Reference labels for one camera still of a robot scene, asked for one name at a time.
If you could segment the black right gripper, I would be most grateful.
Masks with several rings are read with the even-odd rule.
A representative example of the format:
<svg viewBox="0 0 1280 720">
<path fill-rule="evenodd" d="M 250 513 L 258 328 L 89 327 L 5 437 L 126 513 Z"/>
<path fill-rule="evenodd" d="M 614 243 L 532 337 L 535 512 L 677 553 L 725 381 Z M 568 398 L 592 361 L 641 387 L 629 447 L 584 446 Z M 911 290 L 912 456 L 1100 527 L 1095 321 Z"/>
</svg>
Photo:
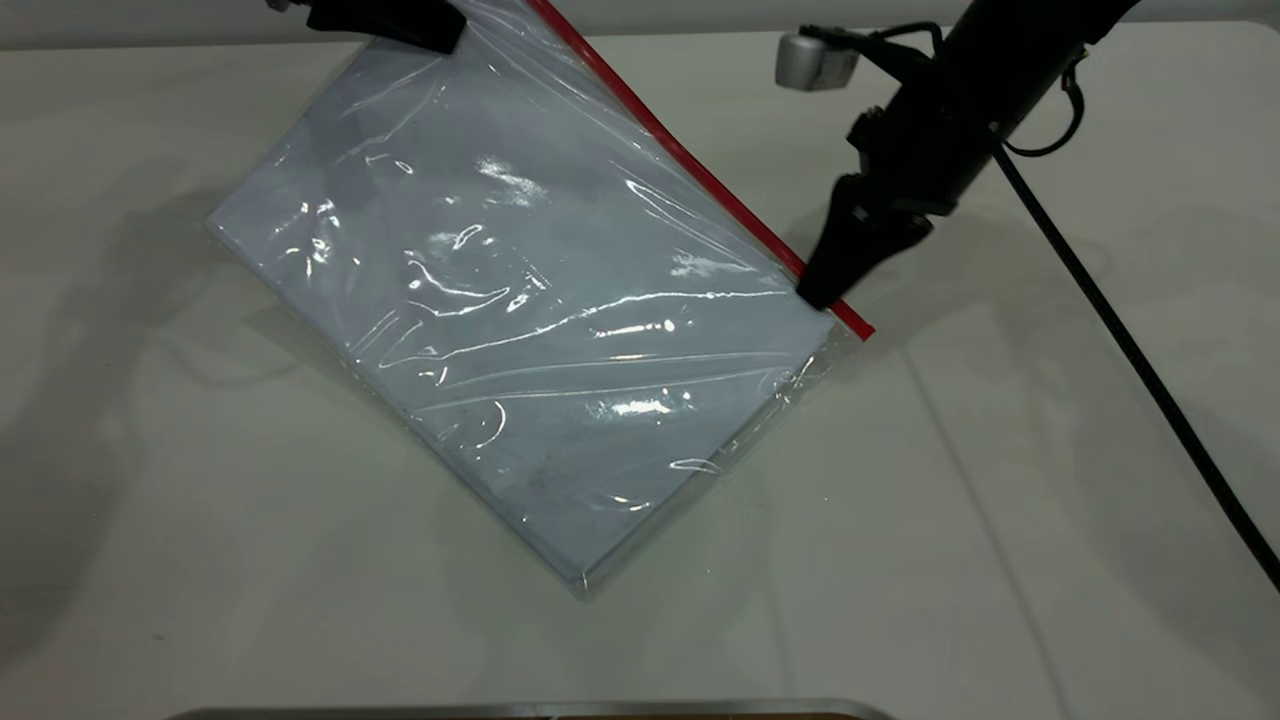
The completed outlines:
<svg viewBox="0 0 1280 720">
<path fill-rule="evenodd" d="M 799 296 L 817 310 L 832 307 L 877 266 L 918 246 L 933 231 L 928 215 L 955 211 L 1002 138 L 997 49 L 946 47 L 929 58 L 910 47 L 881 47 L 860 55 L 900 87 L 849 133 L 863 176 L 836 181 L 797 283 Z"/>
</svg>

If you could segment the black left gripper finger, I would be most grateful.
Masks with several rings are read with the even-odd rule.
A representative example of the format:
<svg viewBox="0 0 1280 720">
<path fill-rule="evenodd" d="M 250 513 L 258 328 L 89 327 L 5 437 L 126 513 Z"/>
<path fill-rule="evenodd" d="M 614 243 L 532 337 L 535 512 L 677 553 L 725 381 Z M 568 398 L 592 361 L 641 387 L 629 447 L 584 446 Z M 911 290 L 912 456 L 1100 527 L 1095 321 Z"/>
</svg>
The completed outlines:
<svg viewBox="0 0 1280 720">
<path fill-rule="evenodd" d="M 369 35 L 451 55 L 467 27 L 449 1 L 305 1 L 307 27 L 317 32 Z"/>
</svg>

